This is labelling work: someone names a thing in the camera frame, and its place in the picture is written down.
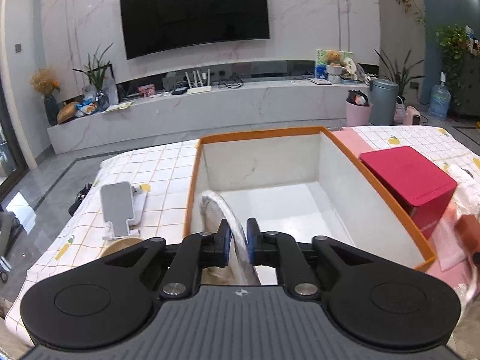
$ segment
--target red box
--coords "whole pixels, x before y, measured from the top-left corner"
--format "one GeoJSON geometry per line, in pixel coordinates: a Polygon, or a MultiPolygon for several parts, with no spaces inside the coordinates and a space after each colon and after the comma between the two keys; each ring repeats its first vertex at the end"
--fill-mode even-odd
{"type": "Polygon", "coordinates": [[[452,199],[455,180],[410,146],[362,153],[360,159],[429,238],[452,199]]]}

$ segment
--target vase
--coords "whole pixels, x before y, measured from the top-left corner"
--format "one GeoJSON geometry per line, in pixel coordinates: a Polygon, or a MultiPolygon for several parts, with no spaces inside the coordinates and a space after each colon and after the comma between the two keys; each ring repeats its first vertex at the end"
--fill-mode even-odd
{"type": "Polygon", "coordinates": [[[109,98],[103,90],[97,91],[95,101],[97,102],[99,112],[105,111],[110,105],[109,98]]]}
{"type": "Polygon", "coordinates": [[[46,118],[49,120],[51,126],[56,126],[58,124],[57,115],[60,111],[57,100],[52,94],[46,94],[43,98],[43,101],[45,104],[46,118]]]}

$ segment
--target floor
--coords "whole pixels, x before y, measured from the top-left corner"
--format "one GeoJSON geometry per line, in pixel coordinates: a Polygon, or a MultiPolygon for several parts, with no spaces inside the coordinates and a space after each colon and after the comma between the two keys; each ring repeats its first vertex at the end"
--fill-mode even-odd
{"type": "MultiPolygon", "coordinates": [[[[311,125],[309,121],[293,125],[311,125]]],[[[459,142],[480,155],[480,132],[474,129],[474,121],[440,121],[430,119],[427,125],[445,128],[459,142]]],[[[270,128],[288,127],[292,124],[275,124],[270,128]]],[[[113,143],[75,152],[52,155],[37,169],[30,171],[1,203],[8,211],[16,213],[25,227],[7,257],[11,265],[9,280],[0,283],[0,315],[2,304],[8,305],[17,297],[27,270],[44,253],[68,222],[68,208],[85,183],[93,182],[100,163],[121,152],[192,139],[184,134],[178,137],[150,137],[113,143]]]]}

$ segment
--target blue wall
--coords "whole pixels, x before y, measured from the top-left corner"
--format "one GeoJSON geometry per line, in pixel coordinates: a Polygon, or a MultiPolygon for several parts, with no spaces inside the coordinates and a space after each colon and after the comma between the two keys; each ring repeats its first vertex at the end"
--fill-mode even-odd
{"type": "Polygon", "coordinates": [[[430,101],[431,88],[440,81],[442,50],[437,44],[436,29],[442,25],[466,24],[480,39],[480,0],[424,0],[427,34],[425,37],[425,78],[421,102],[430,101]]]}

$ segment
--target trash can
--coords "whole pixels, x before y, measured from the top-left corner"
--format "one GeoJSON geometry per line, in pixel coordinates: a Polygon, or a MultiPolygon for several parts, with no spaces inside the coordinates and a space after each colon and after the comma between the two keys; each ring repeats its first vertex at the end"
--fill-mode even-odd
{"type": "Polygon", "coordinates": [[[373,79],[370,82],[369,100],[373,104],[369,122],[375,126],[394,124],[398,84],[387,79],[373,79]]]}
{"type": "Polygon", "coordinates": [[[346,125],[347,127],[368,126],[368,120],[371,114],[372,104],[368,106],[356,105],[349,102],[346,104],[346,125]]]}

